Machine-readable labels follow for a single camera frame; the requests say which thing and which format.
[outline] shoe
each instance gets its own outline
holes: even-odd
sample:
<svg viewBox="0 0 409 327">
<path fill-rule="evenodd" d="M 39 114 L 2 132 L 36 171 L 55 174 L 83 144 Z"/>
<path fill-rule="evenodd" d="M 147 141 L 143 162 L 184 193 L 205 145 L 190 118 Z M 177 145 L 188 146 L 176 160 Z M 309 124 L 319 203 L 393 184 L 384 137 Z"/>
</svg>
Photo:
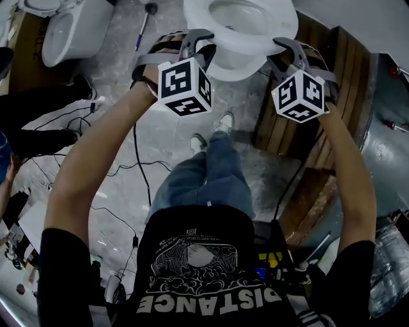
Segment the shoe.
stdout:
<svg viewBox="0 0 409 327">
<path fill-rule="evenodd" d="M 91 85 L 91 83 L 89 82 L 88 79 L 86 79 L 84 76 L 82 75 L 77 75 L 74 77 L 73 79 L 74 81 L 74 85 L 78 86 L 80 89 L 83 90 L 87 90 L 85 91 L 86 95 L 84 96 L 84 100 L 89 100 L 89 101 L 93 101 L 96 99 L 96 90 L 95 88 Z"/>
<path fill-rule="evenodd" d="M 235 125 L 235 117 L 231 112 L 225 112 L 219 119 L 215 132 L 224 132 L 228 135 L 231 134 Z"/>
<path fill-rule="evenodd" d="M 200 134 L 193 134 L 190 138 L 190 148 L 193 151 L 193 154 L 206 151 L 207 142 Z"/>
</svg>

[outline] black and white marker cube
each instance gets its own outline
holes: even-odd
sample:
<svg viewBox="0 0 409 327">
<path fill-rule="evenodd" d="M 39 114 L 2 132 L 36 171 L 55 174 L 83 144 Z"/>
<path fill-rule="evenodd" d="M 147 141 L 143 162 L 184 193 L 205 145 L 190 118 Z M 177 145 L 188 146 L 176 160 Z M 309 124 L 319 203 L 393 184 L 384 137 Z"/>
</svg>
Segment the black and white marker cube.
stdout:
<svg viewBox="0 0 409 327">
<path fill-rule="evenodd" d="M 209 112 L 214 88 L 194 58 L 163 63 L 159 65 L 158 102 L 179 116 Z"/>
<path fill-rule="evenodd" d="M 297 123 L 324 114 L 324 83 L 321 77 L 297 71 L 272 91 L 277 113 Z"/>
</svg>

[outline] blue jeans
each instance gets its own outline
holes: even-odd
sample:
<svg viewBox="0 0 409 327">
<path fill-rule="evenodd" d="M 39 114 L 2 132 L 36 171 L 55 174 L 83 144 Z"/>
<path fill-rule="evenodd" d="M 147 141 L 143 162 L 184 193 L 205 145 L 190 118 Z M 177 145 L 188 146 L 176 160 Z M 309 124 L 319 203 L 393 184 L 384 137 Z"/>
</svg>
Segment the blue jeans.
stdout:
<svg viewBox="0 0 409 327">
<path fill-rule="evenodd" d="M 215 132 L 207 153 L 200 152 L 179 163 L 168 175 L 153 201 L 148 220 L 158 210 L 175 206 L 236 208 L 254 218 L 250 188 L 240 166 L 240 156 L 230 137 Z"/>
</svg>

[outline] sleeve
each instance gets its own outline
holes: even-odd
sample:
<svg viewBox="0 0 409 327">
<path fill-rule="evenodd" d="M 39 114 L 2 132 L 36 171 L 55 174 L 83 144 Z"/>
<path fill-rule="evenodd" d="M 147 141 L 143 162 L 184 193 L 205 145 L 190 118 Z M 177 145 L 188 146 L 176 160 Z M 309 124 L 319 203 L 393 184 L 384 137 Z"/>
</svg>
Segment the sleeve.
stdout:
<svg viewBox="0 0 409 327">
<path fill-rule="evenodd" d="M 40 326 L 92 326 L 91 263 L 86 244 L 61 229 L 43 231 L 38 281 Z"/>
<path fill-rule="evenodd" d="M 328 315 L 338 327 L 366 326 L 369 321 L 369 295 L 374 243 L 360 241 L 345 248 L 314 294 L 316 310 Z"/>
</svg>

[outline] toilet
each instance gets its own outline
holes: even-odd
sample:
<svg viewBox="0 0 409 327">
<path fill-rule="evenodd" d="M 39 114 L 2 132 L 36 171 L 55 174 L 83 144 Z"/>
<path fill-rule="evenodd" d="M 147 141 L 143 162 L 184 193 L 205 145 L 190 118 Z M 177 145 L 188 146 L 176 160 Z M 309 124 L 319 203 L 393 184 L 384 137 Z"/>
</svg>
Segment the toilet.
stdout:
<svg viewBox="0 0 409 327">
<path fill-rule="evenodd" d="M 189 29 L 208 29 L 216 55 L 208 74 L 218 80 L 250 77 L 266 57 L 284 51 L 273 38 L 294 39 L 298 17 L 291 0 L 184 0 Z M 208 44 L 199 42 L 198 47 Z"/>
<path fill-rule="evenodd" d="M 51 17 L 42 49 L 44 65 L 97 54 L 114 12 L 106 0 L 18 0 L 21 10 Z"/>
</svg>

